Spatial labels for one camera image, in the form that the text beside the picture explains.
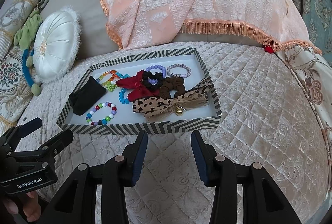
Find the tray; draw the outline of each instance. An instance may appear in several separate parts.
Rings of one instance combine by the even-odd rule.
[[[76,92],[81,88],[90,76],[95,79],[102,73],[108,70],[115,69],[118,72],[129,74],[134,76],[138,71],[146,69],[151,65],[162,65],[168,67],[176,63],[183,63],[188,65],[192,74],[188,78],[185,78],[186,90],[191,89],[203,78],[210,77],[203,60],[201,59],[198,51],[195,48],[187,49],[173,49],[173,50],[161,50],[149,53],[134,54],[117,59],[112,59],[106,62],[92,65],[88,68],[81,80],[78,82],[73,92]],[[179,74],[185,74],[186,70],[177,68],[173,70]],[[200,129],[212,129],[219,125],[221,118],[220,103],[213,87],[209,95],[209,105],[187,110],[179,117],[172,113],[166,116],[162,122],[151,122],[143,116],[141,113],[134,113],[132,111],[132,103],[122,104],[118,99],[118,93],[121,88],[116,88],[113,92],[107,91],[107,93],[94,104],[97,105],[101,102],[111,102],[117,106],[117,114],[106,125],[89,125],[86,122],[86,114],[78,116],[73,113],[69,101],[66,102],[62,109],[57,125],[62,129],[69,129],[73,133],[79,134],[138,134],[140,130],[144,129],[149,134],[161,134],[161,133],[177,133],[186,132]],[[109,115],[110,109],[102,108],[98,111],[97,119],[105,118]]]

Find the blue beaded bracelet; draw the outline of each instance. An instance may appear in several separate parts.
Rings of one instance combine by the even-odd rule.
[[[122,75],[120,72],[115,73],[118,77],[125,79],[125,78],[130,78],[128,74]],[[119,100],[122,104],[129,104],[129,99],[125,98],[125,92],[127,89],[122,88],[120,93],[119,93]]]
[[[129,104],[129,99],[126,98],[125,99],[125,92],[127,91],[127,89],[122,88],[120,93],[119,93],[119,100],[122,104]]]
[[[163,78],[166,78],[166,68],[163,67],[162,65],[154,65],[154,66],[149,66],[145,71],[150,71],[152,69],[160,69],[163,73]],[[157,80],[152,80],[150,78],[147,79],[149,83],[151,83],[152,85],[155,85],[158,83]]]

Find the white round pillow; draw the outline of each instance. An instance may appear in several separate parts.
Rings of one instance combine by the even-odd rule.
[[[63,77],[73,66],[79,46],[78,15],[69,7],[50,14],[39,27],[33,62],[44,82]]]

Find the human hand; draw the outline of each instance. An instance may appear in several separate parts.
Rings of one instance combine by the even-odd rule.
[[[27,221],[33,222],[40,218],[41,207],[38,204],[38,195],[36,191],[27,193],[27,199],[23,201],[23,212],[27,216]],[[10,199],[4,197],[2,202],[10,214],[16,215],[19,213],[19,208]]]

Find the beige quilted blanket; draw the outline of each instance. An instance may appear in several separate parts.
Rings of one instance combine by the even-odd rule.
[[[64,78],[42,85],[19,123],[35,117],[43,127],[22,139],[18,149],[37,149],[60,129],[55,122],[69,93],[95,63],[138,52],[195,46],[217,90],[223,117],[217,129],[202,130],[206,143],[239,164],[258,161],[268,170],[304,223],[328,191],[329,165],[321,128],[298,82],[284,63],[264,49],[243,45],[189,42],[139,51],[118,51],[75,63]],[[50,199],[80,163],[105,163],[136,136],[75,134],[56,157],[56,184],[40,189]],[[199,179],[190,133],[150,135],[141,177],[126,189],[127,211],[135,224],[208,223],[214,189]],[[238,188],[238,223],[242,223],[242,190]],[[100,221],[98,188],[97,222]]]

